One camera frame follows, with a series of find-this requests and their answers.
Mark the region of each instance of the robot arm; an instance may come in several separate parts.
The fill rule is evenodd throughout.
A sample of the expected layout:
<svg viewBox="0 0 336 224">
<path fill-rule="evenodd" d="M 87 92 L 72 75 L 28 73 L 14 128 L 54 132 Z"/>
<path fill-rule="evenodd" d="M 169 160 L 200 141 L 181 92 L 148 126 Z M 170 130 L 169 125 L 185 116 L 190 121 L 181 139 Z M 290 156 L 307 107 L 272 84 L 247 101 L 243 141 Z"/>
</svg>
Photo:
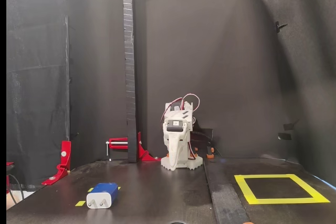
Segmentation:
<svg viewBox="0 0 336 224">
<path fill-rule="evenodd" d="M 176 168 L 195 169 L 202 165 L 203 159 L 196 157 L 191 159 L 189 142 L 190 131 L 193 130 L 193 106 L 185 102 L 184 109 L 176 106 L 174 110 L 167 108 L 164 114 L 163 135 L 164 144 L 167 146 L 169 155 L 161 159 L 161 165 L 168 170 Z"/>
</svg>

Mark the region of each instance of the black fabric backdrop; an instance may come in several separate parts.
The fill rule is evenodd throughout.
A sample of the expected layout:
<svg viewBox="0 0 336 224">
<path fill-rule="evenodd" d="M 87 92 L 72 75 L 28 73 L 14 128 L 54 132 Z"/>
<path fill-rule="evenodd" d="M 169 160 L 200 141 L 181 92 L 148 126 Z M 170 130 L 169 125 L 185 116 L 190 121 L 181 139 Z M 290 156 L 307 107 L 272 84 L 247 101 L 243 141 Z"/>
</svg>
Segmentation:
<svg viewBox="0 0 336 224">
<path fill-rule="evenodd" d="M 123 4 L 122 0 L 7 0 L 6 4 L 6 160 L 15 162 L 14 175 L 20 183 L 34 189 L 56 173 L 60 162 L 61 141 L 66 140 L 69 125 L 68 83 L 71 169 L 105 159 L 105 142 L 127 135 Z M 112 152 L 112 158 L 127 158 L 127 152 Z"/>
<path fill-rule="evenodd" d="M 6 0 L 6 161 L 27 189 L 52 176 L 66 140 L 64 0 Z"/>
<path fill-rule="evenodd" d="M 336 0 L 134 0 L 139 123 L 154 156 L 165 102 L 195 116 L 223 156 L 288 158 L 336 185 Z M 275 21 L 288 23 L 279 34 Z M 278 139 L 297 121 L 293 141 Z"/>
</svg>

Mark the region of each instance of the red clamp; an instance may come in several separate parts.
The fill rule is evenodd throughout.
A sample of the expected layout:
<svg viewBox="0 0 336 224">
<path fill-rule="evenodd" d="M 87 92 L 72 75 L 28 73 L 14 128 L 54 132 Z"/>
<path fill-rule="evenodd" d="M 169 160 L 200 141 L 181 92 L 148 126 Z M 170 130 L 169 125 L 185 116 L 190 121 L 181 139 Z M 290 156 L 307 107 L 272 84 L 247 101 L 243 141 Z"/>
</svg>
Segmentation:
<svg viewBox="0 0 336 224">
<path fill-rule="evenodd" d="M 46 181 L 42 182 L 42 185 L 52 185 L 56 181 L 68 175 L 70 172 L 70 153 L 71 153 L 71 142 L 62 141 L 61 149 L 61 163 L 57 165 L 58 172 L 53 177 L 50 177 Z"/>
<path fill-rule="evenodd" d="M 122 149 L 127 150 L 127 137 L 120 137 L 120 138 L 110 138 L 109 139 L 109 147 L 110 149 Z"/>
<path fill-rule="evenodd" d="M 139 159 L 141 161 L 160 161 L 160 157 L 152 157 L 148 151 L 145 151 L 141 146 L 141 132 L 138 133 L 138 145 L 139 145 Z"/>
</svg>

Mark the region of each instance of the black floor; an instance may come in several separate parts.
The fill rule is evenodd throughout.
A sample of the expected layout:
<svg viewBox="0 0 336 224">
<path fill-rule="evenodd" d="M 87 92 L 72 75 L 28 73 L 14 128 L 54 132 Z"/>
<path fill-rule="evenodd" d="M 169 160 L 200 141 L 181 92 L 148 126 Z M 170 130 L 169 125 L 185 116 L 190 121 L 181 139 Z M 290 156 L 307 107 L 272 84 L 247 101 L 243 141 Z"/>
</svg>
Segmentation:
<svg viewBox="0 0 336 224">
<path fill-rule="evenodd" d="M 218 158 L 205 160 L 205 170 L 218 224 L 336 223 L 336 191 L 300 165 L 278 159 Z M 295 174 L 330 203 L 250 205 L 234 176 L 260 174 Z M 258 199 L 311 197 L 289 178 L 250 178 L 246 183 Z"/>
<path fill-rule="evenodd" d="M 89 209 L 87 191 L 97 183 L 115 182 L 118 199 L 109 209 Z M 46 186 L 6 213 L 7 223 L 216 223 L 204 168 L 168 171 L 160 162 L 96 162 Z"/>
<path fill-rule="evenodd" d="M 331 202 L 250 205 L 234 175 L 259 174 L 295 174 Z M 75 206 L 86 200 L 91 187 L 107 182 L 121 186 L 111 208 Z M 246 183 L 258 199 L 310 197 L 287 178 L 253 178 Z M 334 224 L 336 191 L 300 165 L 275 159 L 205 159 L 196 170 L 173 172 L 160 162 L 96 162 L 42 188 L 6 215 L 7 223 L 34 224 Z"/>
</svg>

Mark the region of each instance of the cable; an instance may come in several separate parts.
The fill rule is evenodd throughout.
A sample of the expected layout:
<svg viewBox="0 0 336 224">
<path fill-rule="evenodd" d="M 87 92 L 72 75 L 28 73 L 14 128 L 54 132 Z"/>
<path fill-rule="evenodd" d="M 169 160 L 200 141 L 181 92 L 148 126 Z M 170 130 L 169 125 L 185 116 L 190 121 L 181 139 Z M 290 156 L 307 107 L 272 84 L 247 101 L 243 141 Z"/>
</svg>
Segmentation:
<svg viewBox="0 0 336 224">
<path fill-rule="evenodd" d="M 206 134 L 204 134 L 202 132 L 199 132 L 199 131 L 190 131 L 190 134 L 204 136 L 204 137 L 206 137 L 207 139 L 209 139 L 212 142 L 212 139 L 208 135 L 206 135 Z"/>
<path fill-rule="evenodd" d="M 188 142 L 188 146 L 189 146 L 190 153 L 191 153 L 191 155 L 193 156 L 193 158 L 194 158 L 194 160 L 195 160 L 196 157 L 195 157 L 195 154 L 193 153 L 193 150 L 191 149 L 190 142 Z"/>
<path fill-rule="evenodd" d="M 196 139 L 190 139 L 192 142 L 200 142 L 200 143 L 208 143 L 210 146 L 212 146 L 212 143 L 209 141 L 203 141 L 203 140 L 196 140 Z"/>
<path fill-rule="evenodd" d="M 221 153 L 219 152 L 219 150 L 218 150 L 216 147 L 214 147 L 214 149 L 215 149 L 215 151 L 216 151 L 221 157 L 223 157 L 223 156 L 221 155 Z"/>
<path fill-rule="evenodd" d="M 182 100 L 183 98 L 182 97 L 180 97 L 180 98 L 177 98 L 177 99 L 175 99 L 174 101 L 172 101 L 169 105 L 168 105 L 168 107 L 166 108 L 166 110 L 163 112 L 163 114 L 162 114 L 162 117 L 161 117 L 161 120 L 160 120 L 160 123 L 162 122 L 162 119 L 163 119 L 163 117 L 164 117 L 164 115 L 165 115 L 165 113 L 167 112 L 167 110 L 170 108 L 170 106 L 174 103 L 174 102 L 177 102 L 177 101 L 179 101 L 179 100 Z"/>
<path fill-rule="evenodd" d="M 13 194 L 12 194 L 12 191 L 11 191 L 9 185 L 7 185 L 7 190 L 9 191 L 9 194 L 10 194 L 10 196 L 12 197 L 12 200 L 13 200 L 14 204 L 17 204 L 16 201 L 15 201 L 15 199 L 14 199 L 14 196 L 13 196 Z"/>
<path fill-rule="evenodd" d="M 14 175 L 12 175 L 12 174 L 8 174 L 8 175 L 11 176 L 11 177 L 13 177 L 13 178 L 16 180 L 16 183 L 17 183 L 17 185 L 19 186 L 19 189 L 20 189 L 20 192 L 21 192 L 22 200 L 24 200 L 25 197 L 24 197 L 24 195 L 23 195 L 23 191 L 22 191 L 20 182 L 17 180 L 17 178 L 16 178 Z"/>
<path fill-rule="evenodd" d="M 181 110 L 184 109 L 184 99 L 185 99 L 188 95 L 193 95 L 193 96 L 195 96 L 195 97 L 198 99 L 198 105 L 197 105 L 197 107 L 193 110 L 193 111 L 196 111 L 196 110 L 198 109 L 198 107 L 200 106 L 200 102 L 201 102 L 201 100 L 200 100 L 200 98 L 199 98 L 197 95 L 195 95 L 195 94 L 193 94 L 193 93 L 186 94 L 186 95 L 183 97 L 183 99 L 182 99 L 182 103 L 181 103 L 181 106 L 180 106 L 180 109 L 181 109 Z"/>
</svg>

